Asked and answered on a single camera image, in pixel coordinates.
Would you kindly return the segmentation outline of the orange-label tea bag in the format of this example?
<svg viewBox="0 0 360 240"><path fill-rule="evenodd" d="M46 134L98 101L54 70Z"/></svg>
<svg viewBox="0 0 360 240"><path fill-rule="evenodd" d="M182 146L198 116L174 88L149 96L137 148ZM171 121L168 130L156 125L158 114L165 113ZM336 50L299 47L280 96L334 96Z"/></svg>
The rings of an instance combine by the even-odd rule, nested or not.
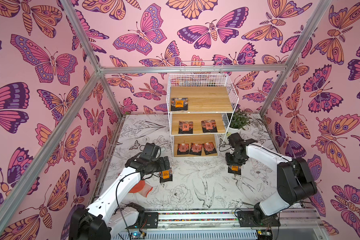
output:
<svg viewBox="0 0 360 240"><path fill-rule="evenodd" d="M188 98L172 98L171 99L171 111L187 111L188 110Z"/></svg>
<svg viewBox="0 0 360 240"><path fill-rule="evenodd" d="M242 165L229 165L228 173L235 174L235 175L241 175L242 174Z"/></svg>
<svg viewBox="0 0 360 240"><path fill-rule="evenodd" d="M162 171L160 173L160 183L172 182L173 181L173 171L172 169Z"/></svg>

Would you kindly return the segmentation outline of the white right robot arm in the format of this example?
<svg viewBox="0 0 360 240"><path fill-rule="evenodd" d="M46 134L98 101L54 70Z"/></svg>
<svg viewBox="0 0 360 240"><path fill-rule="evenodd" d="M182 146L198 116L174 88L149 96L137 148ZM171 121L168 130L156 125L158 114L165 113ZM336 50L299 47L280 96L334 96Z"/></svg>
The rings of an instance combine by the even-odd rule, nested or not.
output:
<svg viewBox="0 0 360 240"><path fill-rule="evenodd" d="M316 182L303 158L292 158L258 144L256 140L243 140L240 134L234 133L228 137L233 149L226 153L229 167L242 166L250 158L259 161L277 174L276 192L267 199L254 205L254 222L263 224L264 221L296 202L302 201L317 193Z"/></svg>

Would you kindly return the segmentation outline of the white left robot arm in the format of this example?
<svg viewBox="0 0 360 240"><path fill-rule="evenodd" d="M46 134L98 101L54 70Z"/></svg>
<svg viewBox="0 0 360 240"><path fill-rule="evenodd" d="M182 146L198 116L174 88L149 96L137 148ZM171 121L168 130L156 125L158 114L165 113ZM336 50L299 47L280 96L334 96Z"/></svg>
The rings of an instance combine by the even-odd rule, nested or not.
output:
<svg viewBox="0 0 360 240"><path fill-rule="evenodd" d="M145 208L120 204L140 182L151 177L170 178L168 157L161 147L147 143L144 149L127 160L117 179L93 203L73 211L69 224L69 240L144 239L145 228L156 228L158 215L147 214Z"/></svg>

